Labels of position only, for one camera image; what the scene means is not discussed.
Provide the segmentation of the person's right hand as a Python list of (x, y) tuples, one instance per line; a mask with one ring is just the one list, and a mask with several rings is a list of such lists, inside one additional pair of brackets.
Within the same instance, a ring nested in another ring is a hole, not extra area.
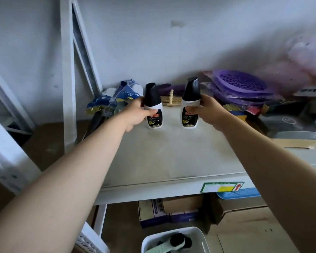
[(203, 115), (199, 117), (218, 131), (223, 132), (237, 121), (237, 118), (225, 110), (218, 101), (206, 94), (201, 94), (200, 106), (203, 107)]

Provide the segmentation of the white bottle with black cap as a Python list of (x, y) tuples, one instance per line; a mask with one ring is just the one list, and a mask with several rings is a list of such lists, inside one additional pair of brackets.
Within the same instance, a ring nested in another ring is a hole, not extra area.
[(201, 92), (198, 77), (188, 78), (181, 101), (180, 121), (185, 129), (193, 129), (198, 125), (199, 115), (191, 114), (186, 110), (187, 106), (200, 106)]
[(158, 129), (163, 125), (163, 105), (160, 99), (158, 87), (155, 83), (148, 83), (145, 87), (144, 109), (156, 109), (155, 114), (146, 117), (146, 123), (150, 129)]

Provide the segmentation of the person's right forearm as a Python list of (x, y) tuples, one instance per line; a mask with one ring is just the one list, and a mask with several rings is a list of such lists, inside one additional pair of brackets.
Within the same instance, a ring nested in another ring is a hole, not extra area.
[(316, 168), (230, 113), (215, 127), (301, 253), (316, 253)]

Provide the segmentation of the purple plastic item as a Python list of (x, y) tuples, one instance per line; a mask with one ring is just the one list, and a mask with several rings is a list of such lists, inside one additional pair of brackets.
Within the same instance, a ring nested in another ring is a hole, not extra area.
[(168, 96), (171, 90), (173, 90), (174, 96), (183, 96), (185, 91), (185, 84), (172, 85), (166, 83), (158, 85), (157, 88), (160, 96)]

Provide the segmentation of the yellow and blue packaged item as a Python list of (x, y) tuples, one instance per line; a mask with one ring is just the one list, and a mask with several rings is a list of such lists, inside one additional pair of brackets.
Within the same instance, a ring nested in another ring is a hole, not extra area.
[(222, 107), (245, 123), (248, 123), (248, 116), (251, 115), (253, 117), (261, 114), (261, 109), (254, 106), (247, 108), (247, 110), (243, 110), (233, 104), (225, 104)]

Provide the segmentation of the purple plastic strainer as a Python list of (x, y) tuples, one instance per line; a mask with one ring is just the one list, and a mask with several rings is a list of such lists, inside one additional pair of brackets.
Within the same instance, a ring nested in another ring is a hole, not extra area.
[(237, 70), (214, 70), (212, 81), (222, 92), (237, 97), (268, 97), (274, 91), (260, 78)]

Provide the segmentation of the blue plastic basket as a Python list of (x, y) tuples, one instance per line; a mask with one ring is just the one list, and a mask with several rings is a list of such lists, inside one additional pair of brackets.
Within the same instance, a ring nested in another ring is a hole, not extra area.
[(217, 196), (223, 200), (244, 199), (251, 197), (259, 197), (260, 193), (255, 187), (240, 189), (231, 192), (217, 192)]

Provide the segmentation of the grey metal tray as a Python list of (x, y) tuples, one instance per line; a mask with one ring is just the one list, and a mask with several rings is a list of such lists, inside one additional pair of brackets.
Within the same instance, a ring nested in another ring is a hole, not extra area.
[(272, 139), (316, 140), (316, 124), (298, 116), (260, 115), (257, 122), (260, 130)]

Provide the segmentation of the flat wooden board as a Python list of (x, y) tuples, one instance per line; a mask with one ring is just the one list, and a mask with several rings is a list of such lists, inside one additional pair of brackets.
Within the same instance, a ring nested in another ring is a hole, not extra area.
[(285, 148), (316, 148), (316, 140), (305, 140), (305, 139), (272, 139), (275, 144)]

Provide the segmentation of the pink plush toy in bag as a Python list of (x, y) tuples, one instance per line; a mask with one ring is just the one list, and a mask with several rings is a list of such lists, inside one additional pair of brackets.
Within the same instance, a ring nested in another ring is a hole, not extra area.
[(286, 58), (257, 69), (275, 94), (289, 97), (305, 89), (316, 87), (316, 34), (296, 35), (285, 44)]

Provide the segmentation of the white paper tag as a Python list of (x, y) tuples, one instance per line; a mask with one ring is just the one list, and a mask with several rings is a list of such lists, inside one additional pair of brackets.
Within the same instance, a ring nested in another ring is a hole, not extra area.
[(304, 87), (298, 92), (294, 93), (298, 97), (316, 97), (316, 86)]

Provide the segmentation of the large brown cardboard box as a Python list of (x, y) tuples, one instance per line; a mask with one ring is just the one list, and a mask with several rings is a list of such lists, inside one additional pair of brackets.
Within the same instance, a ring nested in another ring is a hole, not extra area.
[(203, 200), (203, 231), (211, 253), (299, 253), (261, 197)]

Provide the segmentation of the white plastic bin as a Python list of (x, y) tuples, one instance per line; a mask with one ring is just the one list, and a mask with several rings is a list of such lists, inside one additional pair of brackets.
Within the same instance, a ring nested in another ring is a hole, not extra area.
[(190, 237), (192, 246), (188, 249), (172, 251), (172, 253), (210, 253), (205, 236), (197, 227), (180, 228), (147, 236), (142, 242), (141, 253), (144, 253), (151, 247), (155, 247), (158, 241), (164, 242), (168, 240), (175, 233), (182, 233)]

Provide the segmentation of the white woven basket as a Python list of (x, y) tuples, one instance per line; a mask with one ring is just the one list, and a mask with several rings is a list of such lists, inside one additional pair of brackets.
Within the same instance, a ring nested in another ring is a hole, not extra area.
[(75, 244), (85, 253), (110, 253), (108, 246), (87, 222), (84, 223)]

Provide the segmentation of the white metal rack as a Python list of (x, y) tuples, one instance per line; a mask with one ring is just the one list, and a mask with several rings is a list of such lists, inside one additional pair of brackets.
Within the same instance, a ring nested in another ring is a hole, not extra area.
[[(30, 134), (35, 128), (20, 101), (0, 74), (0, 101), (23, 132)], [(0, 183), (18, 195), (42, 173), (21, 146), (0, 123)]]

